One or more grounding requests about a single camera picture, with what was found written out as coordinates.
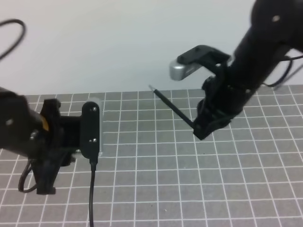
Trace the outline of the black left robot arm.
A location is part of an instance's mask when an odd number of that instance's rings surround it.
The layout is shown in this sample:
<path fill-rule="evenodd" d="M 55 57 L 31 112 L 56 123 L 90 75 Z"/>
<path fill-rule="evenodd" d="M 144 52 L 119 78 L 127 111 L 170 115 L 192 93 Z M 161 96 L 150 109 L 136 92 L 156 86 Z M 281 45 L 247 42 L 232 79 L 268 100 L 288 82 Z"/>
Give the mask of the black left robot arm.
<path fill-rule="evenodd" d="M 58 99 L 46 99 L 36 112 L 25 96 L 0 89 L 0 147 L 27 157 L 18 183 L 22 193 L 55 194 L 60 168 L 75 161 L 81 117 L 62 116 L 60 107 Z"/>

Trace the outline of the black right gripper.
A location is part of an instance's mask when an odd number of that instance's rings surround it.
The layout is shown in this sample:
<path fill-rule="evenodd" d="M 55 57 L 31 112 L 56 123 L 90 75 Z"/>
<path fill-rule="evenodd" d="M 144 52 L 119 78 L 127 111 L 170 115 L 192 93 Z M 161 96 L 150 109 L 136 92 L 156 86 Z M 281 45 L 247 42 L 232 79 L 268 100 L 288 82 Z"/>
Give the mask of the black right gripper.
<path fill-rule="evenodd" d="M 244 45 L 234 56 L 199 45 L 178 56 L 178 63 L 197 63 L 214 74 L 202 85 L 205 98 L 197 105 L 193 134 L 204 140 L 227 126 L 283 57 L 284 46 L 277 45 Z"/>

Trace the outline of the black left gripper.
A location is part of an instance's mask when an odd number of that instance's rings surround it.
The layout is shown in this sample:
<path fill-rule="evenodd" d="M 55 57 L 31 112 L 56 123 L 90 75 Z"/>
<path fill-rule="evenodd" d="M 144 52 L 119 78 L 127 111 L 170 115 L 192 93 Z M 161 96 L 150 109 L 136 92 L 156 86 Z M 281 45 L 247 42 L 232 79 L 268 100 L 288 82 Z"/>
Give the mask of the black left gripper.
<path fill-rule="evenodd" d="M 81 117 L 62 116 L 57 99 L 44 100 L 40 113 L 32 110 L 26 99 L 24 102 L 24 130 L 28 133 L 24 149 L 28 162 L 23 174 L 33 171 L 38 195 L 53 195 L 59 169 L 73 163 L 73 155 L 80 149 Z"/>

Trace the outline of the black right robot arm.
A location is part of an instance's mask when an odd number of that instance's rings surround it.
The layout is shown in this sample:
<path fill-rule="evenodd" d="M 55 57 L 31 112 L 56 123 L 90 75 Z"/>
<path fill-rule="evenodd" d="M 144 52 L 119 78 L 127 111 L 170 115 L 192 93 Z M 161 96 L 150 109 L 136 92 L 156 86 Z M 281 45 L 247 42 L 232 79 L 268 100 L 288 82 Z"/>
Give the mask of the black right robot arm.
<path fill-rule="evenodd" d="M 203 140 L 227 126 L 291 49 L 303 49 L 302 1 L 258 0 L 250 28 L 232 55 L 199 45 L 178 56 L 180 66 L 199 65 L 214 74 L 202 85 L 205 98 L 197 106 L 194 135 Z"/>

